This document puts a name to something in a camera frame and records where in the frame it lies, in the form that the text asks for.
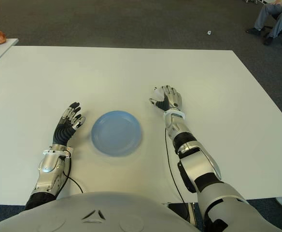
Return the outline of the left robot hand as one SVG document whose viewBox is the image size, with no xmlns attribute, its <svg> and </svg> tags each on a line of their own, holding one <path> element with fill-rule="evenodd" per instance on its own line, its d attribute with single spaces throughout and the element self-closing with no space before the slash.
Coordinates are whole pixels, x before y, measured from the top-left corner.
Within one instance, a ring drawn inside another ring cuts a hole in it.
<svg viewBox="0 0 282 232">
<path fill-rule="evenodd" d="M 52 145 L 67 146 L 68 141 L 84 124 L 85 117 L 79 114 L 80 103 L 72 103 L 62 114 L 53 134 Z"/>
</svg>

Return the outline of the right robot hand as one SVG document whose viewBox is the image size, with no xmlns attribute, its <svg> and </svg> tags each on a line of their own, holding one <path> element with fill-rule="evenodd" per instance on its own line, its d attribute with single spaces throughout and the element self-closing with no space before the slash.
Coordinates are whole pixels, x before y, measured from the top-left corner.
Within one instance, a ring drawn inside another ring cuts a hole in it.
<svg viewBox="0 0 282 232">
<path fill-rule="evenodd" d="M 182 97 L 177 90 L 169 85 L 154 88 L 154 93 L 158 93 L 162 100 L 149 98 L 149 102 L 157 108 L 167 111 L 170 109 L 180 111 L 182 108 Z"/>
</svg>

